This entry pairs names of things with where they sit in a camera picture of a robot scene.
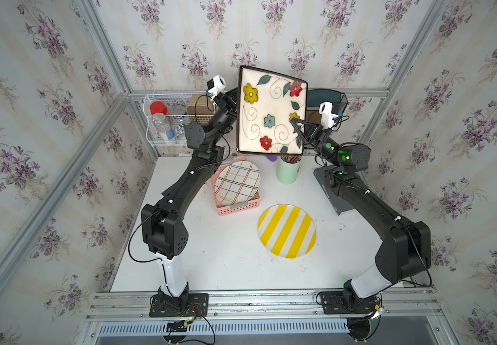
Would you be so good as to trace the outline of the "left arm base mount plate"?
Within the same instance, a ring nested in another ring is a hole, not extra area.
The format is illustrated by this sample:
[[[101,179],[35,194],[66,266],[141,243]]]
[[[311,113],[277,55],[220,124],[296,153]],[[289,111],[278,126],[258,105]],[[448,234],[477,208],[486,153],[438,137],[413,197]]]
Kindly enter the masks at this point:
[[[207,293],[184,292],[176,298],[159,291],[150,298],[149,317],[207,316],[208,304]]]

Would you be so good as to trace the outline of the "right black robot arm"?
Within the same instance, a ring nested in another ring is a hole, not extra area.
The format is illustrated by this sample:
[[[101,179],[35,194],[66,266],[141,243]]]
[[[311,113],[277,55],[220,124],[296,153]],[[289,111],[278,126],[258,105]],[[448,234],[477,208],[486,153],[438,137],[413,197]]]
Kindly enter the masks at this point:
[[[370,148],[361,143],[339,144],[324,129],[301,119],[291,120],[297,143],[327,162],[324,181],[373,227],[382,241],[373,265],[343,286],[343,304],[353,308],[405,278],[427,272],[432,264],[431,231],[424,222],[413,222],[371,192],[359,177],[368,167]]]

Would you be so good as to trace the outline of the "yellow striped round plate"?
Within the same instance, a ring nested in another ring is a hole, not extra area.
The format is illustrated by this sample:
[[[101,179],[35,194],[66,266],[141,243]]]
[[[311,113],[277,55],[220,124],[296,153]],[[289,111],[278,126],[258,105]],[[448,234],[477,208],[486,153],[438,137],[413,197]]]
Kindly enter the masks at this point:
[[[266,209],[259,217],[257,234],[269,252],[290,260],[310,253],[317,240],[313,219],[301,208],[290,204]]]

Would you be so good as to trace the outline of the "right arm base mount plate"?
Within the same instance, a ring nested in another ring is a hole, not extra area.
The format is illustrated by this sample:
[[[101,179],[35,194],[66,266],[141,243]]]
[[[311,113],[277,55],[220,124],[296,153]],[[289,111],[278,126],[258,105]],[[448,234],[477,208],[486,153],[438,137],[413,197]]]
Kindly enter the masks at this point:
[[[359,298],[351,290],[321,291],[316,295],[315,301],[326,315],[373,316],[381,304],[379,296]]]

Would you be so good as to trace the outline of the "square floral plate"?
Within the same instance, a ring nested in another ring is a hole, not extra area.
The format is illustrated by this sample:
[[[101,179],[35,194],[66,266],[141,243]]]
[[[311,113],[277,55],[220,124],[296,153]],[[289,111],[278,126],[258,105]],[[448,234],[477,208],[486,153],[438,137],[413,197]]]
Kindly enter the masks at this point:
[[[303,141],[291,121],[306,120],[307,94],[303,79],[241,66],[237,150],[249,155],[302,155]]]

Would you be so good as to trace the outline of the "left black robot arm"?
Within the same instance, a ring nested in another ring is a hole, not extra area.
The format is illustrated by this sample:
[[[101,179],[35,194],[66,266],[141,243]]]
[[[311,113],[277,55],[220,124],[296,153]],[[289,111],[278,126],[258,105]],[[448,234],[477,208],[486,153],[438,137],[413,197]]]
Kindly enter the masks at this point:
[[[192,150],[185,172],[162,193],[160,201],[145,205],[141,212],[142,240],[161,264],[164,277],[157,297],[178,309],[188,303],[189,297],[180,257],[189,239],[183,219],[198,191],[224,160],[225,148],[218,141],[237,121],[238,89],[219,93],[213,102],[215,112],[211,120],[205,124],[192,122],[185,130]]]

